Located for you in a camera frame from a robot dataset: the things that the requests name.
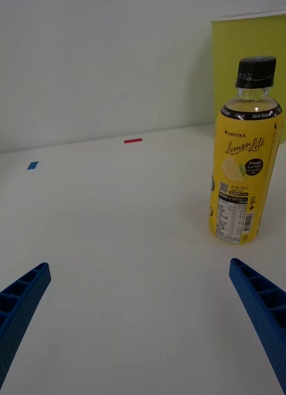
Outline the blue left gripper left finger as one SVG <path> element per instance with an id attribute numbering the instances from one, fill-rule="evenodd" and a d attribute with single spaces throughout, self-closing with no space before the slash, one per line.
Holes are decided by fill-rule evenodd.
<path id="1" fill-rule="evenodd" d="M 49 265 L 43 262 L 0 292 L 0 390 L 50 282 Z"/>

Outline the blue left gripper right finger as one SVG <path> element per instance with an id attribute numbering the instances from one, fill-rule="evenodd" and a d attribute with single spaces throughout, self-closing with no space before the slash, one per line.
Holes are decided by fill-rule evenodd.
<path id="1" fill-rule="evenodd" d="M 286 394 L 286 292 L 236 258 L 229 278 Z"/>

